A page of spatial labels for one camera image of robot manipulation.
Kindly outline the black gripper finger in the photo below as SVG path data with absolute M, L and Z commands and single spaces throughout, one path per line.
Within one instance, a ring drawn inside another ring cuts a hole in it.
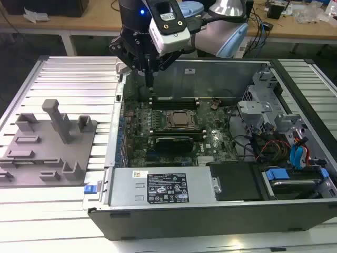
M 132 48 L 123 39 L 111 40 L 109 49 L 131 70 L 142 72 L 145 76 L 146 86 L 150 87 L 150 71 L 142 50 L 132 52 Z
M 159 55 L 150 58 L 149 61 L 149 89 L 153 90 L 154 73 L 166 70 L 175 60 L 182 55 L 182 51 Z

